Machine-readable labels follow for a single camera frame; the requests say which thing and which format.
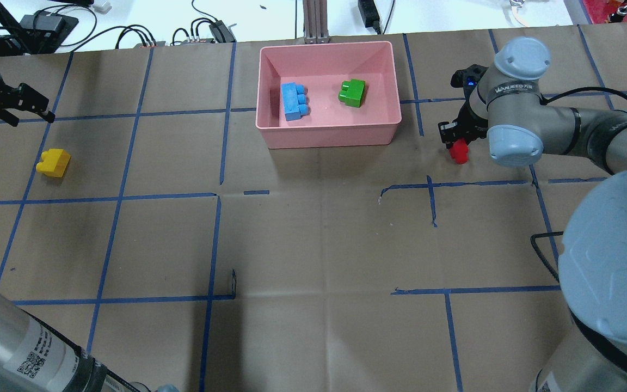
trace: power adapter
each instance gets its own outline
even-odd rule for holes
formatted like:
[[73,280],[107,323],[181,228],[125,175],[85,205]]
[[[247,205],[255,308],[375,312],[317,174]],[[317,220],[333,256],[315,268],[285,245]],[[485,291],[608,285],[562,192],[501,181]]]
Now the power adapter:
[[358,0],[358,8],[364,27],[373,27],[377,34],[381,34],[379,11],[376,10],[374,0]]
[[236,42],[236,38],[233,37],[231,30],[221,20],[210,24],[210,31],[214,39],[219,43]]

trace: qr code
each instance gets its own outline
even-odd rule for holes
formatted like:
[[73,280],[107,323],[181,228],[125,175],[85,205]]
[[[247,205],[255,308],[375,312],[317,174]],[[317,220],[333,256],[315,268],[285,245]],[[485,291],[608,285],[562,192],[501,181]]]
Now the qr code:
[[40,358],[37,353],[31,351],[28,353],[28,358],[18,367],[18,369],[16,369],[16,371],[33,379],[38,375],[38,372],[43,365],[45,365],[45,358]]

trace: label sticker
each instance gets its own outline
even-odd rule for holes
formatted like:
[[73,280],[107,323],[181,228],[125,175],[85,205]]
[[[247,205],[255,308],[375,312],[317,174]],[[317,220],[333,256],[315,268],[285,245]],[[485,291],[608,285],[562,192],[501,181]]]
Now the label sticker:
[[555,382],[555,376],[553,376],[553,372],[548,373],[548,376],[545,378],[545,382],[540,386],[537,392],[563,392],[560,387],[558,387],[557,382]]
[[4,369],[48,392],[62,392],[72,379],[78,361],[71,347],[29,317],[28,332],[4,363]]

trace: metal post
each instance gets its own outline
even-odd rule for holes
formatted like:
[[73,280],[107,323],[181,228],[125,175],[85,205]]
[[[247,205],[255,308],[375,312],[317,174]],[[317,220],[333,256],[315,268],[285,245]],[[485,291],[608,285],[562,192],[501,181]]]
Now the metal post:
[[330,42],[328,0],[304,1],[304,43]]

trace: grid line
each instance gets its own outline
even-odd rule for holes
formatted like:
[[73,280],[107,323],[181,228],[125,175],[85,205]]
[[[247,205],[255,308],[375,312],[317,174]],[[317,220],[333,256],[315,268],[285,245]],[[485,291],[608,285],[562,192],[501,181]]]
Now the grid line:
[[453,372],[456,377],[456,390],[457,392],[463,392],[463,381],[461,381],[461,367],[458,362],[458,347],[456,345],[456,331],[453,328],[453,315],[451,313],[451,300],[448,297],[448,293],[445,296],[445,308],[446,308],[446,324],[448,326],[448,339],[451,344],[451,359],[453,359]]
[[222,136],[222,163],[219,167],[219,185],[224,183],[226,169],[226,144],[229,141],[229,113],[231,111],[231,91],[233,88],[233,68],[236,62],[236,42],[231,44],[231,60],[229,62],[229,82],[226,87],[226,109],[224,114],[224,134]]
[[[543,193],[540,190],[540,185],[538,185],[538,177],[536,176],[536,169],[532,164],[529,165],[529,171],[532,174],[532,184],[536,189],[536,195],[538,198],[538,205],[540,206],[540,213],[543,216],[543,223],[545,224],[545,229],[547,232],[552,233],[553,229],[550,226],[550,219],[548,218],[548,211],[545,208],[545,200],[543,199]],[[555,259],[555,265],[558,265],[558,247],[555,245],[555,238],[549,237],[550,241],[550,250],[553,251],[553,258]]]
[[[57,90],[57,97],[55,97],[54,104],[52,105],[52,112],[57,110],[57,105],[59,104],[59,100],[62,97],[62,90],[64,89],[64,84],[67,81],[67,76],[69,75],[69,69],[72,67],[72,60],[74,59],[74,54],[69,54],[69,59],[67,60],[67,67],[64,70],[64,74],[62,76],[62,81],[60,82],[59,89]],[[45,148],[45,141],[47,140],[47,135],[50,133],[50,124],[47,123],[45,126],[45,132],[42,134],[42,140],[40,141],[40,146],[38,147],[38,153],[35,155],[35,161],[33,161],[33,166],[30,169],[30,176],[28,177],[28,183],[26,185],[26,189],[23,193],[22,203],[18,208],[16,213],[16,218],[13,222],[13,228],[11,229],[11,234],[9,236],[7,242],[7,248],[4,251],[4,256],[2,257],[2,263],[0,264],[0,283],[2,283],[2,276],[4,273],[4,269],[7,267],[8,255],[11,251],[11,246],[13,244],[13,239],[16,236],[16,230],[18,229],[19,222],[21,221],[21,215],[23,214],[23,208],[25,206],[25,201],[28,199],[28,193],[30,192],[30,187],[33,185],[33,179],[35,178],[35,165],[38,163],[38,157],[42,154],[42,150]]]
[[422,114],[420,113],[420,103],[418,102],[417,83],[415,81],[415,69],[413,68],[413,56],[410,54],[410,44],[408,43],[408,35],[403,33],[403,44],[405,45],[405,56],[408,57],[408,68],[410,69],[410,82],[413,84],[413,99],[415,102],[415,115],[417,116],[417,129],[420,136],[425,136],[425,130],[422,128]]
[[205,390],[207,375],[207,347],[210,339],[210,325],[212,322],[212,297],[214,296],[214,274],[217,270],[217,248],[219,247],[219,226],[222,221],[222,199],[217,197],[217,211],[214,214],[214,234],[212,236],[212,260],[210,263],[210,283],[207,288],[207,309],[205,311],[205,328],[202,331],[202,353],[200,360],[199,392]]
[[137,137],[137,126],[139,124],[139,115],[142,113],[142,103],[144,102],[144,94],[146,92],[146,84],[149,80],[149,71],[151,69],[151,61],[154,57],[154,48],[149,49],[149,58],[146,62],[146,70],[144,72],[144,81],[142,81],[142,91],[139,93],[139,102],[137,102],[137,111],[135,112],[134,124],[132,125],[132,135],[130,136],[130,144],[127,147],[127,158],[125,159],[125,168],[122,172],[122,181],[120,182],[120,191],[118,194],[117,202],[115,203],[115,214],[113,215],[113,224],[110,228],[110,236],[108,238],[108,247],[105,253],[105,259],[103,261],[103,270],[100,275],[100,282],[98,283],[98,291],[96,294],[96,303],[94,306],[94,315],[91,319],[91,326],[89,332],[89,340],[87,342],[87,352],[91,351],[94,345],[95,327],[98,322],[98,312],[100,311],[100,300],[103,296],[103,289],[105,287],[105,278],[108,273],[108,265],[110,263],[110,255],[113,250],[113,243],[115,240],[115,230],[118,227],[118,220],[120,217],[120,208],[122,206],[122,196],[125,194],[125,184],[127,184],[127,172],[130,170],[130,161],[132,159],[132,149],[134,148],[134,141]]
[[[601,73],[599,72],[599,68],[597,67],[597,63],[594,62],[594,57],[592,57],[592,51],[589,50],[589,45],[587,44],[587,38],[585,38],[585,33],[582,31],[582,27],[577,25],[577,31],[580,33],[580,40],[582,40],[582,46],[585,47],[585,53],[587,54],[587,59],[589,59],[589,64],[592,66],[592,70],[594,70],[594,74],[597,77],[597,82],[599,82],[599,87],[606,87],[604,85],[604,79],[601,78]],[[609,105],[609,109],[614,109],[614,104],[611,102],[611,97],[609,95],[604,96],[607,105]]]

